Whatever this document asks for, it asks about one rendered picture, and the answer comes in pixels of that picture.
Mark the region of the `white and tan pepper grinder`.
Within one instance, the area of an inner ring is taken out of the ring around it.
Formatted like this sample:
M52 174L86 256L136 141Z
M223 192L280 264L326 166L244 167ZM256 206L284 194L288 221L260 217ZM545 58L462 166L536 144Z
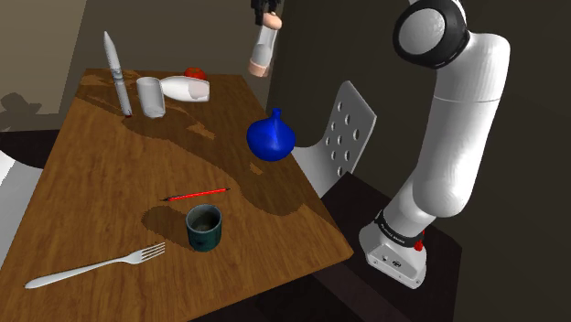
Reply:
M256 77L267 75L274 53L277 33L281 27L282 20L275 12L264 13L257 42L253 47L248 66L252 75Z

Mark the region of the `white lying vase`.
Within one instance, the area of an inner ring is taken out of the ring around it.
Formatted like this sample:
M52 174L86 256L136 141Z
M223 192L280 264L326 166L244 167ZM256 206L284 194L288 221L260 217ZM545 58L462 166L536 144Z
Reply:
M210 83L186 76L171 76L160 81L163 93L170 99L181 102L208 102Z

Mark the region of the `dark green mug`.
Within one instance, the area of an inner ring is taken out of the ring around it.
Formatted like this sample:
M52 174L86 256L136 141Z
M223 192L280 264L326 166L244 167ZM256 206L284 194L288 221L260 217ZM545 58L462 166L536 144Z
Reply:
M221 241L221 211L211 204L192 208L185 219L189 244L197 252L209 252Z

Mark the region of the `white toy rocket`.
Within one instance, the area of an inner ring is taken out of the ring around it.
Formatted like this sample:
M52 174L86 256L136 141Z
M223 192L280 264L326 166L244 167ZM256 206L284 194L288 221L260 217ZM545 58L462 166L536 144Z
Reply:
M103 32L103 45L108 60L109 68L112 73L113 82L117 91L118 100L125 117L133 115L131 104L129 101L127 89L124 83L124 75L121 69L120 61L118 59L115 45L110 38L107 31Z

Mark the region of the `white cup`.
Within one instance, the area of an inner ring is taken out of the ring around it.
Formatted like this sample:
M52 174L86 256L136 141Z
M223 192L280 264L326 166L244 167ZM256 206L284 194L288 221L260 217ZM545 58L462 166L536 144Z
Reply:
M149 118L161 118L166 113L161 82L153 77L141 77L136 81L143 114Z

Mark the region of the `blue round vase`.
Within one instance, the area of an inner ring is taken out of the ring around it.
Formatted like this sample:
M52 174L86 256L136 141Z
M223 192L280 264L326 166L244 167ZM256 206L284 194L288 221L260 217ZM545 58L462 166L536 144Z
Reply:
M281 110L274 108L271 116L252 123L246 133L247 144L258 158L274 162L287 157L296 144L294 131L281 120Z

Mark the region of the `white chair with holes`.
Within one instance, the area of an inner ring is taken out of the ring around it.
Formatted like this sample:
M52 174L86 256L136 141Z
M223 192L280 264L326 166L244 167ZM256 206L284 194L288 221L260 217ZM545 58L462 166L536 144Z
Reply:
M323 137L292 155L312 188L322 198L347 172L352 173L372 135L377 115L353 84L344 81Z

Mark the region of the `wooden table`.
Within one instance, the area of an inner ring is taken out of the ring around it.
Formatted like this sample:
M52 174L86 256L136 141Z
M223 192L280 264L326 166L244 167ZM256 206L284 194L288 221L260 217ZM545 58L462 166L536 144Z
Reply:
M265 113L243 77L213 75L208 102L166 107L124 117L110 73L84 73L0 267L0 322L187 322L351 257L296 161L251 153L246 130ZM231 190L160 200L217 188ZM222 215L209 252L189 244L200 204ZM143 263L25 288L160 242Z

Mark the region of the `red pen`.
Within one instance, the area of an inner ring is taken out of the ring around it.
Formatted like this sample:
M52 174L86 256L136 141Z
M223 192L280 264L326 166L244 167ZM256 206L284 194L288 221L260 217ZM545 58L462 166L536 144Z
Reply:
M166 198L163 198L160 200L161 201L173 201L173 200L180 200L180 199L191 199L191 198L200 197L200 196L222 193L222 192L229 191L229 190L231 190L231 189L230 188L217 188L217 189L212 189L212 190L207 190L207 191L194 192L194 193L190 193L190 194L169 196L169 197L166 197Z

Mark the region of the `silver fork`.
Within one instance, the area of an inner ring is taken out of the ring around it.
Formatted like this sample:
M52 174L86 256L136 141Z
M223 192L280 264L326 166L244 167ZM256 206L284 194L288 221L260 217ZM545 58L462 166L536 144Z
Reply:
M58 281L71 278L78 274L83 274L89 272L91 270L103 267L105 265L109 265L112 263L128 263L128 264L140 264L149 259L155 258L160 254L163 254L166 250L166 244L164 242L160 242L158 244L149 246L147 248L132 252L124 257L119 257L115 259L111 259L105 262L95 263L87 266L82 266L79 268L71 269L68 271L63 271L55 274L49 274L45 276L40 276L33 280L30 280L25 284L26 289L34 289L45 286L47 284L53 284Z

